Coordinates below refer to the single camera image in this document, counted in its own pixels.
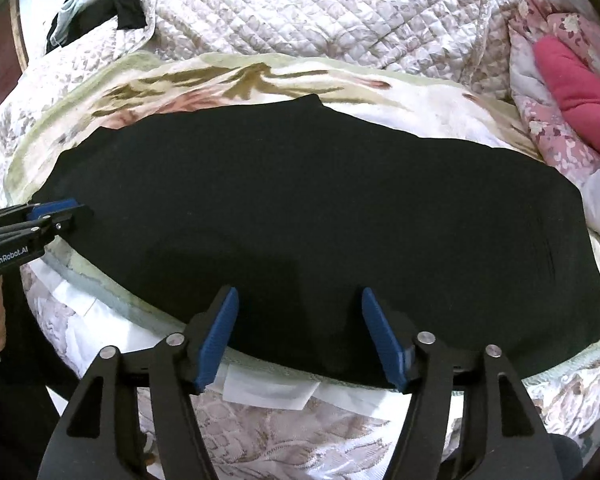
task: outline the quilted bedspread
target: quilted bedspread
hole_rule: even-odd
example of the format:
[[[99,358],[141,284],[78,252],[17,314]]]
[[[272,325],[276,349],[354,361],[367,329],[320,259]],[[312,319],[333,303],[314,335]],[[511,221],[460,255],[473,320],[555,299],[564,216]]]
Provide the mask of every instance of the quilted bedspread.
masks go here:
[[[519,0],[157,0],[163,59],[205,52],[330,57],[509,94]]]

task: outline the bed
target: bed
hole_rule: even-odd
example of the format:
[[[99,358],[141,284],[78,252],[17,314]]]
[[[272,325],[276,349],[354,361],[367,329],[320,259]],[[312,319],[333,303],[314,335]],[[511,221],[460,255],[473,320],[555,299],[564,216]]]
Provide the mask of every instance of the bed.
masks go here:
[[[299,16],[288,1],[267,14],[261,0],[142,0],[145,29],[116,30],[114,18],[32,62],[0,108],[0,207],[28,200],[59,153],[99,125],[309,92],[419,136],[540,159],[517,110],[494,99],[509,97],[507,20],[520,0],[298,1],[311,12]],[[302,28],[290,26],[300,19]],[[600,238],[590,236],[600,270]],[[79,374],[105,344],[145,348],[181,328],[61,242],[22,275],[45,335]],[[255,383],[259,393],[247,398]],[[548,430],[586,450],[600,418],[600,342],[525,384]],[[280,393],[290,386],[293,395]],[[139,395],[142,428],[152,434],[148,392]],[[221,478],[381,478],[407,406],[393,392],[307,377],[231,351],[194,404]],[[457,397],[447,453],[457,445],[461,412]],[[303,433],[290,434],[300,420]]]

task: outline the pink floral fabric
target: pink floral fabric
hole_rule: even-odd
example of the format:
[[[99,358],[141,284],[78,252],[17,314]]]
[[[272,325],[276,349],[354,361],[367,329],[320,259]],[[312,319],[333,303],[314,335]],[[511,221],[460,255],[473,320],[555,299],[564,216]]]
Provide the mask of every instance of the pink floral fabric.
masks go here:
[[[509,21],[512,97],[545,163],[581,187],[600,169],[600,154],[564,120],[535,66],[532,45],[551,34],[600,76],[600,26],[551,0],[522,0]]]

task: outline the black t-shirt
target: black t-shirt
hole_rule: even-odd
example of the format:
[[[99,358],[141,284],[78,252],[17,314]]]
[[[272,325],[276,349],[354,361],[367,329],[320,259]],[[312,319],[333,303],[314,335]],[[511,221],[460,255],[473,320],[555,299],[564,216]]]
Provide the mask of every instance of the black t-shirt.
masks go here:
[[[450,346],[501,346],[522,376],[600,338],[600,275],[563,176],[315,95],[100,128],[34,197],[63,198],[94,210],[67,241],[120,285],[184,322],[234,285],[232,348],[289,367],[387,385],[364,286]]]

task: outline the pillow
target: pillow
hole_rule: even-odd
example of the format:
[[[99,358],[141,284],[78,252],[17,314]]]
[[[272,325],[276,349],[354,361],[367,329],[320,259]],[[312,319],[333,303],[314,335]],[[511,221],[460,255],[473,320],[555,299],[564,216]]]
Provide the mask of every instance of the pillow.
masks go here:
[[[545,36],[533,49],[538,70],[565,120],[600,153],[600,76],[553,36]]]

